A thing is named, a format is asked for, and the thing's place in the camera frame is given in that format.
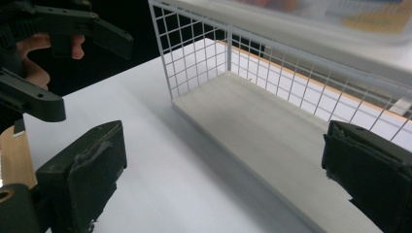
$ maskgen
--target white table surface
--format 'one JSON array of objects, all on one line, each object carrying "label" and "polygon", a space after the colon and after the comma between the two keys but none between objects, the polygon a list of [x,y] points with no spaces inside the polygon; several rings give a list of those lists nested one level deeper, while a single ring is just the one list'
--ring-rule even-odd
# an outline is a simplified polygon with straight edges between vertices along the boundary
[{"label": "white table surface", "polygon": [[24,116],[35,169],[88,129],[120,119],[128,167],[95,232],[312,232],[173,110],[161,67],[157,58],[65,96],[63,122]]}]

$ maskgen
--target white metal grid panel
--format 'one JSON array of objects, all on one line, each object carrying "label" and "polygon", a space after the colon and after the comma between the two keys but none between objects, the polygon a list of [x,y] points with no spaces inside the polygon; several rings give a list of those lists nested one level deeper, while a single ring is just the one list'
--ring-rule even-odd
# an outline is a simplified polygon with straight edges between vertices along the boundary
[{"label": "white metal grid panel", "polygon": [[231,71],[324,120],[351,122],[412,151],[412,90],[241,28],[150,1],[171,98]]}]

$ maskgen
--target translucent plastic container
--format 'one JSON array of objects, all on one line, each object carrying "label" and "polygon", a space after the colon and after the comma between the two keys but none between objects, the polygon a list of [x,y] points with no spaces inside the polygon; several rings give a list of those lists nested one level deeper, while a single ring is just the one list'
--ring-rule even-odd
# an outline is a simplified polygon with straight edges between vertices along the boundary
[{"label": "translucent plastic container", "polygon": [[398,43],[412,39],[412,0],[212,1],[246,8],[257,14],[293,16],[301,23],[339,30],[344,37],[367,43]]}]

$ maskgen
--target finger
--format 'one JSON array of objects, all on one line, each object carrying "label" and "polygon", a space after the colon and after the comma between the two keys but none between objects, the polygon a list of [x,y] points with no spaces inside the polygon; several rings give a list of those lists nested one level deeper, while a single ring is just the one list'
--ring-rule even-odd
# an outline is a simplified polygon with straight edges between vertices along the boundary
[{"label": "finger", "polygon": [[82,49],[82,43],[85,41],[84,35],[75,35],[72,39],[72,57],[73,59],[82,59],[85,52]]},{"label": "finger", "polygon": [[51,39],[47,34],[36,34],[19,43],[17,43],[18,51],[21,59],[25,59],[27,54],[33,50],[46,49],[51,46]]},{"label": "finger", "polygon": [[47,89],[51,80],[49,74],[28,58],[24,59],[22,63],[27,73],[26,79],[41,88]]}]

